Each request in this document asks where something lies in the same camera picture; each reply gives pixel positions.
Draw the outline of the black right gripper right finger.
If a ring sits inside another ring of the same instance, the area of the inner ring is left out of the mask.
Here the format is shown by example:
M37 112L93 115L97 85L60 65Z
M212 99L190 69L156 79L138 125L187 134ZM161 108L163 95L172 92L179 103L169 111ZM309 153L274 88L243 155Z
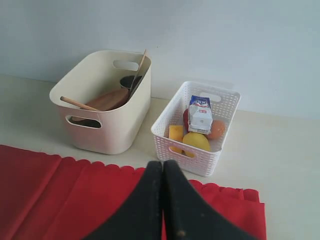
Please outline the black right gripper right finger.
M163 163L162 209L168 240L255 239L215 211L189 183L175 160Z

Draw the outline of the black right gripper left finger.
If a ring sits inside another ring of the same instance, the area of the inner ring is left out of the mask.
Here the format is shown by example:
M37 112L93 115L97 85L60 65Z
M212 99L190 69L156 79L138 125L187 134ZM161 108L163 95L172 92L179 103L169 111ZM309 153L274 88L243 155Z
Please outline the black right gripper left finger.
M160 240L162 238L162 164L150 161L119 209L86 240Z

